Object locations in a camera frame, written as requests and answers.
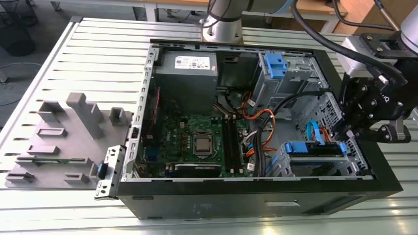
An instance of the red wire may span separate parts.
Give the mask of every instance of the red wire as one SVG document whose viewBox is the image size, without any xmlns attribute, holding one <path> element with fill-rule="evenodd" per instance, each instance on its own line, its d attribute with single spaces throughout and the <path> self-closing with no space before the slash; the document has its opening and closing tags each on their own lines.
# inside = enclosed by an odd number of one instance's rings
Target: red wire
<svg viewBox="0 0 418 235">
<path fill-rule="evenodd" d="M 153 126 L 154 126 L 154 121 L 155 121 L 155 118 L 157 118 L 157 111 L 158 111 L 158 105 L 159 105 L 159 90 L 161 90 L 161 88 L 157 89 L 157 105 L 155 105 L 155 110 L 154 110 L 153 120 L 151 120 L 151 126 L 150 126 L 150 130 L 149 130 L 147 136 L 151 133 Z"/>
</svg>

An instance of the sticker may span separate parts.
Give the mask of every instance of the sticker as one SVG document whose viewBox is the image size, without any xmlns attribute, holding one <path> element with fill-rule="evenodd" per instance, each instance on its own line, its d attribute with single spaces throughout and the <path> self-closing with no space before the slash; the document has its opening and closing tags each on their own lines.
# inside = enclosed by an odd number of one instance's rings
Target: sticker
<svg viewBox="0 0 418 235">
<path fill-rule="evenodd" d="M 210 70 L 210 58 L 197 56 L 178 56 L 175 69 Z"/>
<path fill-rule="evenodd" d="M 254 171 L 254 169 L 255 169 L 255 165 L 254 165 L 254 164 L 251 164 L 251 163 L 249 163 L 249 164 L 247 164 L 247 170 Z"/>
<path fill-rule="evenodd" d="M 247 103 L 249 103 L 249 105 L 251 105 L 251 107 L 254 107 L 255 102 L 251 99 L 249 99 Z"/>
</svg>

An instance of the blue latch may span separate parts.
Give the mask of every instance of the blue latch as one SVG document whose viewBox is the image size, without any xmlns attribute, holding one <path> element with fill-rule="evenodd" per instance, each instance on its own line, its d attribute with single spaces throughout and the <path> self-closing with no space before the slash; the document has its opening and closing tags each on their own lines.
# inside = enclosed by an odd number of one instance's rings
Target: blue latch
<svg viewBox="0 0 418 235">
<path fill-rule="evenodd" d="M 340 148 L 341 148 L 342 153 L 346 155 L 348 152 L 349 152 L 346 144 L 345 143 L 340 143 Z"/>
<path fill-rule="evenodd" d="M 266 65 L 272 79 L 282 79 L 288 71 L 288 63 L 280 53 L 266 53 Z"/>
<path fill-rule="evenodd" d="M 288 153 L 308 153 L 308 146 L 305 142 L 289 142 L 285 144 Z"/>
<path fill-rule="evenodd" d="M 285 148 L 286 148 L 286 152 L 288 152 L 288 153 L 292 153 L 292 152 L 293 152 L 293 147 L 292 147 L 290 143 L 286 143 L 286 144 L 285 144 Z"/>
</svg>

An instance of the power cable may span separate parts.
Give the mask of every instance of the power cable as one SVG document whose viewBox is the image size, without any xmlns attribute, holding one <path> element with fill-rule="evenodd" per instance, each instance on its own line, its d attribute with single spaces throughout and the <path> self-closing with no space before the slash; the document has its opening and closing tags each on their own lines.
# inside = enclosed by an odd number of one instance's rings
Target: power cable
<svg viewBox="0 0 418 235">
<path fill-rule="evenodd" d="M 337 0 L 333 0 L 333 5 L 334 5 L 334 11 L 336 11 L 337 17 L 344 24 L 350 25 L 350 26 L 356 26 L 356 27 L 377 28 L 377 29 L 385 29 L 385 30 L 394 31 L 389 25 L 381 25 L 381 24 L 373 24 L 373 23 L 369 23 L 369 24 L 368 23 L 356 23 L 356 22 L 348 21 L 341 15 Z"/>
</svg>

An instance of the aluminum extrusion table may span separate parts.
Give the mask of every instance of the aluminum extrusion table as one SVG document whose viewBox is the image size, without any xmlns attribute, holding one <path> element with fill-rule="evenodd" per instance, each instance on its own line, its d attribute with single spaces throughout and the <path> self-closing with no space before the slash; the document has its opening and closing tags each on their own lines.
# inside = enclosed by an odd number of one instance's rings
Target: aluminum extrusion table
<svg viewBox="0 0 418 235">
<path fill-rule="evenodd" d="M 65 100 L 85 92 L 101 109 L 135 111 L 150 39 L 198 41 L 191 24 L 85 18 L 71 22 L 39 74 L 0 132 L 0 232 L 75 232 L 78 234 L 417 234 L 418 233 L 418 126 L 410 144 L 382 144 L 404 192 L 370 200 L 330 216 L 214 220 L 137 219 L 122 201 L 95 201 L 94 190 L 18 190 L 4 188 L 4 176 L 24 152 L 40 117 L 34 113 L 44 100 Z M 342 43 L 344 35 L 328 35 Z M 325 49 L 304 32 L 243 29 L 250 45 Z M 329 51 L 342 75 L 344 69 Z"/>
</svg>

